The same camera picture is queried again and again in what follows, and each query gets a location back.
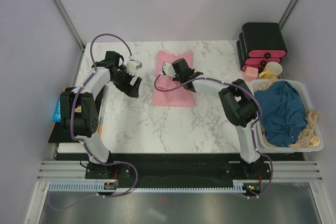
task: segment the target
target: white wall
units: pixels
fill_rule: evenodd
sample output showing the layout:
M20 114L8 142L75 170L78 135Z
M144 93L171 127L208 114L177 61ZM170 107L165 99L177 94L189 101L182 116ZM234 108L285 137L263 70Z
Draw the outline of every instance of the white wall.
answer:
M80 50L51 0L0 3L0 223L23 223Z
M247 21L279 22L290 0L61 1L90 42L102 32L126 41L238 39Z
M333 209L336 209L336 0L300 0L283 29L288 56L284 77L301 81L314 107L324 150L318 161Z

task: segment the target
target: mug handle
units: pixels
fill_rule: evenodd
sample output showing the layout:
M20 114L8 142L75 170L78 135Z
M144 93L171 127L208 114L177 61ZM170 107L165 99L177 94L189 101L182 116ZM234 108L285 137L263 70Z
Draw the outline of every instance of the mug handle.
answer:
M261 73L259 74L259 78L261 78L261 79L262 79L262 76L263 76L263 75L265 75L265 74L267 74L267 72L266 72L266 71L263 71L263 72L261 72Z

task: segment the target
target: tan fabric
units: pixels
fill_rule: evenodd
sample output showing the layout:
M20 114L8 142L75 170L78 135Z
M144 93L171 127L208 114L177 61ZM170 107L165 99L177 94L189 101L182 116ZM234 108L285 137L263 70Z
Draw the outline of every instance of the tan fabric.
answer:
M259 90L267 90L273 83L279 81L276 77L272 77L267 83L263 83ZM315 146L310 146L309 143L312 139L316 141L316 138L318 137L315 136L314 130L317 122L317 117L318 117L319 112L316 110L311 110L306 108L306 118L308 120L307 126L304 128L304 130L300 133L299 139L293 143L290 144L289 147L299 150L300 148L307 148L307 147L315 147ZM270 144L267 139L265 138L265 129L260 123L261 126L261 133L262 133L262 139L264 140L265 144L271 147L276 147L273 144Z

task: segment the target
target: pink cloth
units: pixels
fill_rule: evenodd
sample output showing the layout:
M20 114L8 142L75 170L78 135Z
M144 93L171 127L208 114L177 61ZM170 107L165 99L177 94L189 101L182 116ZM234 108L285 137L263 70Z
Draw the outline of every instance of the pink cloth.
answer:
M185 52L181 55L175 55L167 54L160 50L156 55L155 75L158 76L162 71L164 62L173 63L181 58L186 60L189 67L193 67L193 53L191 51ZM160 76L156 85L159 89L171 89L180 85L180 83L173 81L170 76ZM195 107L194 93L192 91L187 91L184 88L171 92L160 92L154 89L153 105L169 107Z

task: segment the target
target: wall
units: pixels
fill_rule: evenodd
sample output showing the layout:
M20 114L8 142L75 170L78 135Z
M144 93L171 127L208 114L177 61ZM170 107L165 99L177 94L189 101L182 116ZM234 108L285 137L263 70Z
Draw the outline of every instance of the wall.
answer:
M314 107L324 150L318 161L333 209L336 209L336 0L300 0L283 29L288 49L284 77L301 81Z
M90 42L102 32L126 41L236 40L247 21L279 22L290 0L61 1Z
M51 0L0 4L0 223L23 223L59 94L80 57Z

